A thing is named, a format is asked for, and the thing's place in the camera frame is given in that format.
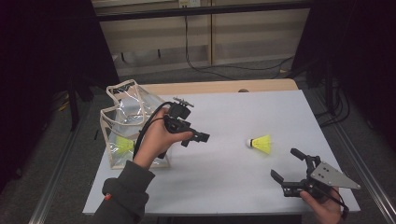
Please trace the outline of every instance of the hand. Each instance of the hand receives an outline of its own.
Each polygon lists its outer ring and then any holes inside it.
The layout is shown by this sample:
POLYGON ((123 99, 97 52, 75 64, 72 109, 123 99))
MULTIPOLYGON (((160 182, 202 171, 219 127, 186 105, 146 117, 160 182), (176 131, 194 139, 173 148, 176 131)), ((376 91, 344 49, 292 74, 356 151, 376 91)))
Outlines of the hand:
POLYGON ((192 138, 192 132, 169 133, 164 124, 163 116, 167 113, 167 108, 163 108, 152 119, 151 125, 146 131, 142 145, 139 148, 134 163, 148 169, 154 159, 165 152, 175 142, 192 138))
MULTIPOLYGON (((330 194, 337 200, 340 196, 335 192, 338 188, 331 190, 330 194)), ((301 191, 300 197, 314 210, 318 223, 321 224, 335 224, 341 219, 341 207, 333 200, 326 198, 322 203, 314 199, 308 192, 301 191)))

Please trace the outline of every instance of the shuttlecock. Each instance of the shuttlecock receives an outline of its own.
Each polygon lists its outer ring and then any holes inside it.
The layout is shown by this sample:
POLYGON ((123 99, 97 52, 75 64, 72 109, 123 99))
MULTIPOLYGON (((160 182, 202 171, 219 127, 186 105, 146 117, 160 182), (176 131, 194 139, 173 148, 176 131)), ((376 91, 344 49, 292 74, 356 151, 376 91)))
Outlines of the shuttlecock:
POLYGON ((258 138, 248 139, 247 146, 257 148, 260 151, 270 154, 271 153, 271 136, 269 134, 267 134, 265 136, 261 136, 258 138))
POLYGON ((134 150, 134 141, 117 135, 116 148, 117 148, 116 151, 117 154, 124 154, 127 151, 134 150))

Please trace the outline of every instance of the white table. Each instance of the white table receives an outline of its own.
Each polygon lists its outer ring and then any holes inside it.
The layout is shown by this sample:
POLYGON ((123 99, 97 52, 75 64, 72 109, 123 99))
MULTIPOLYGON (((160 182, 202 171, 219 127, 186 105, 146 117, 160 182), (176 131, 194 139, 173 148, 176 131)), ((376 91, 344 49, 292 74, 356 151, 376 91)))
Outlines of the white table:
MULTIPOLYGON (((170 100, 174 95, 164 95, 170 100)), ((172 146, 171 168, 152 169, 146 214, 154 216, 292 215, 311 211, 300 198, 285 198, 271 169, 285 181, 306 177, 306 165, 290 154, 296 147, 340 169, 301 91, 179 95, 195 107, 187 121, 209 133, 207 143, 172 146), (249 149, 246 140, 270 134, 272 154, 249 149)), ((104 154, 83 210, 93 214, 110 170, 104 154)), ((351 190, 340 190, 351 212, 360 211, 351 190)))

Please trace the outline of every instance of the electrical cable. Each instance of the electrical cable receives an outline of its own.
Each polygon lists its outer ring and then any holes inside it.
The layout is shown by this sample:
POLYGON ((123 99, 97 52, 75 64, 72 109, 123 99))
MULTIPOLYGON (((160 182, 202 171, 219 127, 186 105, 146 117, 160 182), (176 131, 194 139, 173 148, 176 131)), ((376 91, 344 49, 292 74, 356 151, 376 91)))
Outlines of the electrical cable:
POLYGON ((316 186, 314 186, 314 189, 317 190, 317 191, 319 191, 321 194, 325 195, 325 196, 328 197, 329 199, 331 199, 333 202, 338 203, 339 205, 343 206, 344 209, 343 209, 343 214, 341 215, 341 218, 342 218, 343 220, 346 220, 346 219, 347 219, 347 215, 348 215, 348 213, 349 213, 349 207, 344 203, 343 197, 341 197, 341 194, 340 194, 337 190, 335 190, 334 188, 332 188, 332 190, 334 190, 335 192, 337 192, 337 194, 340 196, 340 200, 334 198, 331 194, 329 194, 329 193, 327 193, 327 192, 321 190, 320 188, 318 188, 318 187, 316 187, 316 186))
POLYGON ((136 143, 134 144, 134 155, 133 159, 136 156, 137 152, 139 151, 140 145, 142 144, 143 137, 146 134, 146 131, 149 129, 149 126, 153 122, 152 119, 158 114, 158 112, 166 105, 172 105, 172 102, 164 102, 160 106, 157 107, 157 109, 154 110, 154 112, 151 114, 149 117, 148 121, 146 121, 145 125, 143 126, 142 130, 140 131, 139 136, 137 137, 136 143))
POLYGON ((157 120, 159 120, 159 119, 164 119, 164 118, 157 118, 157 119, 154 119, 154 120, 151 121, 151 123, 150 123, 149 125, 151 125, 152 123, 154 123, 154 121, 157 121, 157 120))
POLYGON ((197 72, 213 74, 213 75, 216 75, 216 76, 219 76, 219 77, 224 77, 224 78, 227 78, 227 79, 230 79, 230 80, 236 80, 236 79, 234 79, 234 78, 226 77, 226 76, 224 76, 224 75, 222 75, 222 74, 219 74, 219 73, 202 71, 202 70, 200 70, 200 69, 194 67, 194 66, 191 64, 191 62, 190 62, 190 55, 189 55, 189 39, 188 39, 189 24, 188 24, 188 21, 187 21, 187 16, 184 17, 184 21, 185 21, 185 23, 186 23, 186 61, 187 61, 187 64, 189 65, 189 67, 192 68, 192 69, 194 69, 194 70, 197 71, 197 72))
MULTIPOLYGON (((337 92, 336 92, 336 96, 337 96, 336 100, 337 101, 336 101, 335 106, 334 106, 334 111, 336 111, 338 109, 338 106, 341 104, 340 103, 341 102, 341 97, 339 96, 339 87, 336 87, 336 88, 337 88, 337 92)), ((321 112, 321 113, 318 113, 318 114, 314 114, 314 115, 315 115, 316 119, 319 119, 319 118, 321 118, 322 116, 324 116, 324 115, 326 115, 328 113, 330 113, 330 110, 326 110, 324 112, 321 112)))
POLYGON ((346 93, 345 93, 344 91, 343 91, 343 93, 344 93, 344 97, 346 98, 346 108, 347 108, 346 115, 345 115, 343 118, 341 118, 341 119, 337 119, 337 117, 334 117, 333 119, 329 119, 329 120, 327 120, 327 121, 321 123, 321 124, 319 125, 320 128, 324 128, 324 127, 329 126, 329 125, 332 125, 332 124, 334 124, 334 123, 342 122, 342 121, 346 120, 346 119, 349 117, 349 114, 350 114, 350 104, 349 104, 349 100, 348 100, 348 98, 347 98, 346 93))
MULTIPOLYGON (((277 67, 279 67, 279 69, 280 69, 280 66, 282 66, 282 64, 284 64, 284 63, 286 63, 287 61, 289 61, 289 60, 291 60, 291 59, 294 58, 294 56, 291 56, 291 57, 289 57, 289 58, 283 60, 281 63, 279 63, 279 64, 277 64, 277 65, 274 65, 274 66, 271 66, 271 67, 266 67, 266 68, 246 68, 246 67, 235 66, 235 65, 212 65, 212 66, 206 66, 206 67, 196 68, 196 67, 194 67, 194 66, 191 64, 191 61, 190 61, 190 55, 189 55, 189 39, 188 39, 189 22, 188 22, 188 20, 187 20, 187 16, 184 17, 184 21, 185 21, 185 24, 186 24, 186 61, 187 61, 187 64, 189 65, 189 67, 192 68, 192 69, 194 69, 195 71, 202 72, 202 73, 214 74, 214 75, 217 75, 217 76, 220 76, 220 77, 228 78, 228 79, 230 79, 230 80, 236 80, 236 79, 234 79, 234 78, 226 77, 226 76, 224 76, 224 75, 222 75, 222 74, 219 74, 219 73, 208 72, 208 71, 203 71, 203 70, 211 69, 211 68, 217 68, 217 67, 223 67, 223 68, 245 69, 245 70, 251 70, 251 71, 265 71, 265 70, 270 70, 270 69, 274 69, 274 68, 277 68, 277 67)), ((270 79, 274 79, 274 78, 278 77, 279 74, 280 74, 280 73, 278 72, 274 77, 271 77, 270 79)))
MULTIPOLYGON (((352 16, 353 16, 353 14, 355 13, 355 8, 356 8, 356 3, 357 3, 357 1, 358 1, 358 0, 355 0, 355 1, 353 2, 352 9, 350 10, 349 16, 348 16, 347 21, 346 21, 346 26, 345 26, 344 32, 342 33, 341 40, 340 40, 340 42, 339 42, 340 44, 336 47, 336 50, 333 52, 333 55, 331 55, 331 57, 335 57, 335 56, 337 55, 337 52, 340 51, 340 49, 341 49, 341 47, 342 47, 342 45, 343 45, 343 42, 345 41, 345 38, 346 38, 346 36, 347 36, 348 27, 349 27, 349 25, 350 25, 350 23, 351 23, 352 16)), ((345 116, 344 118, 340 119, 340 120, 335 121, 335 122, 331 122, 331 123, 325 124, 326 122, 329 121, 329 120, 328 120, 328 121, 326 121, 325 123, 322 123, 321 125, 319 125, 320 127, 326 127, 326 126, 331 125, 331 124, 334 124, 334 123, 336 123, 336 122, 341 122, 341 121, 345 120, 345 119, 349 116, 349 109, 350 109, 350 108, 349 108, 349 101, 348 101, 346 95, 345 95, 345 97, 346 97, 346 104, 347 104, 347 108, 348 108, 348 111, 347 111, 346 116, 345 116)))

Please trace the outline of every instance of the sleeve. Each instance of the sleeve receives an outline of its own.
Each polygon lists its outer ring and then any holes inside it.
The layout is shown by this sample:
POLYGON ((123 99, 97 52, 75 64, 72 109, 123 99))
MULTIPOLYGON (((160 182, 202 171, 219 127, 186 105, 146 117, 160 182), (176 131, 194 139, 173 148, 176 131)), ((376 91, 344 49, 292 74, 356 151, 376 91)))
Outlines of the sleeve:
POLYGON ((127 161, 118 178, 105 181, 102 192, 107 195, 90 223, 138 223, 149 200, 146 189, 154 174, 127 161))

